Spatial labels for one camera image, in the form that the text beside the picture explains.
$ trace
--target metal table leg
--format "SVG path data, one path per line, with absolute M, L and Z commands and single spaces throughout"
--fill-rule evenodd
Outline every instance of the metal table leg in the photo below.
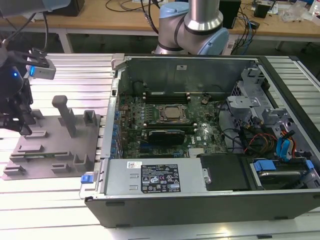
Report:
M 59 34 L 60 42 L 62 44 L 62 48 L 63 48 L 64 53 L 66 53 L 66 54 L 73 53 L 74 50 L 72 48 L 72 44 L 71 44 L 71 41 L 70 41 L 68 34 L 65 32 L 59 32 L 58 34 Z
M 275 47 L 275 50 L 277 51 L 280 51 L 281 48 L 282 48 L 282 45 L 284 44 L 285 42 L 284 41 L 278 41 L 276 47 Z

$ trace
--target blue tab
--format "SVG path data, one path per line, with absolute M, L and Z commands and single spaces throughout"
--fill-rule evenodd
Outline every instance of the blue tab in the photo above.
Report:
M 82 175 L 81 176 L 81 183 L 82 184 L 93 184 L 94 183 L 94 176 L 93 175 Z
M 258 160 L 253 163 L 253 166 L 257 172 L 276 170 L 276 166 L 272 160 Z
M 306 160 L 306 161 L 305 161 L 305 164 L 306 164 L 306 166 L 308 167 L 309 170 L 315 168 L 315 166 L 314 166 L 314 164 L 312 163 L 311 160 Z

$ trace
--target warning label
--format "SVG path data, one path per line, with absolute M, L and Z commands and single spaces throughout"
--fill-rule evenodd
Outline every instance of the warning label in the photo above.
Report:
M 141 191 L 144 194 L 181 192 L 178 165 L 141 165 Z

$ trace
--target motherboard chip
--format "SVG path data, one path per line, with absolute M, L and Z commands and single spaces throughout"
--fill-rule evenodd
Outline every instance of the motherboard chip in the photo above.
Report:
M 179 120 L 180 119 L 179 108 L 177 106 L 167 106 L 165 107 L 165 115 L 167 119 Z
M 159 119 L 157 122 L 171 122 L 171 123 L 188 123 L 185 107 L 181 104 L 162 105 L 158 107 Z

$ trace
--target cable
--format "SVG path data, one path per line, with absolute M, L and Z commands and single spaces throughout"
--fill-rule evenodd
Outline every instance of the cable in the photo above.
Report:
M 14 28 L 14 30 L 17 30 L 16 26 L 11 22 L 9 21 L 9 19 L 5 18 L 5 20 L 8 22 L 8 24 L 11 25 L 11 27 Z M 21 35 L 23 37 L 23 39 L 29 44 L 30 48 L 32 49 L 33 48 L 33 45 L 31 44 L 31 42 L 22 34 Z
M 143 13 L 144 13 L 144 17 L 145 17 L 146 21 L 149 23 L 149 25 L 151 26 L 151 28 L 153 29 L 153 31 L 154 31 L 156 34 L 159 34 L 157 28 L 156 28 L 155 25 L 154 25 L 154 22 L 152 21 L 151 16 L 149 15 L 150 12 L 149 12 L 149 14 L 147 14 L 147 12 L 146 12 L 146 10 L 145 10 L 145 6 L 144 6 L 144 3 L 143 3 L 143 0 L 140 0 L 140 2 L 141 2 L 142 11 L 143 11 Z
M 135 10 L 138 10 L 138 9 L 141 9 L 142 6 L 140 7 L 136 7 L 136 8 L 128 8 L 128 10 L 117 10 L 117 9 L 113 9 L 113 8 L 110 8 L 108 7 L 108 4 L 111 2 L 112 0 L 108 0 L 105 4 L 105 7 L 110 10 L 110 11 L 113 11 L 113 12 L 117 12 L 117 13 L 127 13 L 127 12 L 132 12 L 132 11 L 135 11 Z
M 119 4 L 120 8 L 122 8 L 123 10 L 131 12 L 132 8 L 128 8 L 128 7 L 124 6 L 124 4 L 129 3 L 129 2 L 132 2 L 132 0 L 127 0 L 122 3 L 118 2 L 118 4 Z M 136 10 L 133 10 L 132 12 L 142 12 L 142 9 L 136 9 Z
M 240 9 L 239 13 L 242 15 L 242 17 L 241 16 L 237 16 L 237 18 L 241 19 L 243 21 L 244 32 L 242 34 L 241 39 L 236 43 L 236 45 L 233 48 L 233 50 L 231 51 L 231 53 L 237 51 L 241 47 L 245 47 L 244 51 L 241 53 L 242 55 L 244 55 L 247 52 L 247 50 L 249 48 L 249 45 L 252 43 L 253 37 L 255 36 L 257 30 L 255 29 L 253 31 L 248 16 L 243 12 L 243 9 L 241 7 L 239 9 Z
M 7 39 L 7 43 L 9 43 L 11 40 L 13 40 L 31 21 L 32 19 L 35 17 L 36 13 L 33 13 L 28 20 L 25 22 L 25 24 L 23 24 L 17 31 L 15 31 L 13 34 L 11 34 Z
M 44 42 L 44 47 L 43 47 L 42 51 L 46 52 L 47 47 L 48 47 L 49 27 L 48 27 L 47 14 L 45 12 L 43 12 L 42 15 L 43 15 L 44 25 L 45 25 L 45 42 Z
M 232 142 L 237 143 L 240 147 L 242 147 L 242 149 L 245 149 L 245 147 L 243 146 L 243 144 L 242 144 L 240 141 L 235 140 L 235 139 L 232 138 L 231 136 L 229 136 L 229 135 L 227 135 L 227 134 L 224 133 L 224 131 L 228 130 L 229 128 L 226 128 L 224 131 L 222 131 L 222 129 L 221 129 L 221 126 L 220 126 L 220 124 L 219 124 L 219 116 L 220 116 L 220 112 L 221 112 L 222 106 L 223 106 L 225 103 L 227 103 L 227 99 L 226 99 L 223 103 L 220 104 L 220 107 L 219 107 L 219 110 L 218 110 L 218 113 L 217 113 L 217 116 L 216 116 L 216 124 L 217 124 L 218 131 L 219 131 L 223 136 L 225 136 L 227 139 L 230 139 Z M 249 150 L 251 150 L 251 151 L 253 151 L 253 152 L 255 152 L 255 153 L 260 154 L 260 152 L 259 152 L 258 150 L 253 149 L 253 148 L 250 147 L 249 145 L 248 145 L 246 148 L 249 149 Z

